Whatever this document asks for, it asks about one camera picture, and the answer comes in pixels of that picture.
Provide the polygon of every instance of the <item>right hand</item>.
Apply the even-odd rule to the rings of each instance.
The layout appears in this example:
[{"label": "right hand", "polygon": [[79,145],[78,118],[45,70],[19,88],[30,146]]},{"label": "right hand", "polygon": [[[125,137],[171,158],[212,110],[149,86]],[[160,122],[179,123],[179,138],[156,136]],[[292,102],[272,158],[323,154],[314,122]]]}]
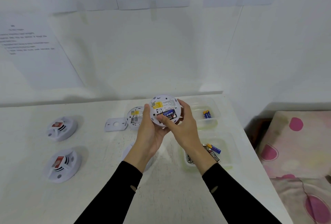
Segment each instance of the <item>right hand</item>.
[{"label": "right hand", "polygon": [[181,116],[183,116],[184,119],[181,124],[176,125],[162,114],[158,115],[156,118],[172,131],[178,144],[189,153],[189,149],[199,148],[202,145],[198,136],[197,123],[192,116],[190,106],[180,99],[178,99],[178,102],[183,107]]}]

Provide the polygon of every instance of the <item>hand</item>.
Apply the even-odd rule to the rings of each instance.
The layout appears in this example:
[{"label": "hand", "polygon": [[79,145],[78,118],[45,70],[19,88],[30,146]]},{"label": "hand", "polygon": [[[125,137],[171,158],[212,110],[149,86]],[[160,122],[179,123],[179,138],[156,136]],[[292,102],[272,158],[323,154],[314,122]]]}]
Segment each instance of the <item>hand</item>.
[{"label": "hand", "polygon": [[160,148],[164,136],[170,131],[169,128],[162,128],[152,122],[150,106],[145,104],[143,119],[140,124],[137,139],[133,147],[126,155],[124,161],[135,166],[140,172],[144,172],[148,161]]},{"label": "hand", "polygon": [[202,147],[198,135],[197,123],[192,116],[190,106],[180,99],[178,99],[178,102],[183,107],[181,116],[184,117],[180,125],[176,125],[164,115],[158,115],[156,118],[172,131],[178,144],[188,155],[190,155],[199,172],[203,175],[212,165],[216,163],[216,161]]}]

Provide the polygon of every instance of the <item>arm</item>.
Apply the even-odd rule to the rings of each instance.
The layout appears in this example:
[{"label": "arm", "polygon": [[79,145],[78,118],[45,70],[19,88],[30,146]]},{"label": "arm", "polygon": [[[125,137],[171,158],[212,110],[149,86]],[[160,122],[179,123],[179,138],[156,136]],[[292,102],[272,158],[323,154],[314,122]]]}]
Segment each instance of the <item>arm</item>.
[{"label": "arm", "polygon": [[88,219],[108,223],[109,218],[113,218],[116,223],[123,223],[145,167],[169,131],[151,121],[150,107],[146,104],[136,142],[75,224],[86,223]]},{"label": "arm", "polygon": [[184,109],[184,120],[181,124],[175,125],[163,115],[159,115],[157,119],[172,131],[177,142],[190,155],[226,221],[229,224],[249,221],[280,223],[202,147],[190,106],[182,100],[178,101]]}]

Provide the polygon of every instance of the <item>yellow sticker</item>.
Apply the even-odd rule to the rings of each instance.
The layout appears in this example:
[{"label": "yellow sticker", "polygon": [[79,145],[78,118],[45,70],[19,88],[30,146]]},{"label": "yellow sticker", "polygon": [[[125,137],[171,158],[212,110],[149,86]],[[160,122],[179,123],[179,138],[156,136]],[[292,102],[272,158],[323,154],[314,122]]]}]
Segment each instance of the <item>yellow sticker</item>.
[{"label": "yellow sticker", "polygon": [[153,107],[153,109],[161,108],[161,107],[163,107],[163,104],[161,101],[155,102],[155,103],[152,103],[152,107]]}]

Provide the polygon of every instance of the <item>left hand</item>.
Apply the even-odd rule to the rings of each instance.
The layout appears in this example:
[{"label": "left hand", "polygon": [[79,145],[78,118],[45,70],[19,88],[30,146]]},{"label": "left hand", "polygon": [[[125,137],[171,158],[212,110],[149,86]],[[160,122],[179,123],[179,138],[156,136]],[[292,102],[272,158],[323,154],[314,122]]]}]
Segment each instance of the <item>left hand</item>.
[{"label": "left hand", "polygon": [[152,122],[150,110],[149,104],[145,104],[137,140],[124,159],[140,172],[144,172],[148,161],[155,155],[162,144],[164,136],[170,131],[169,128],[162,128]]}]

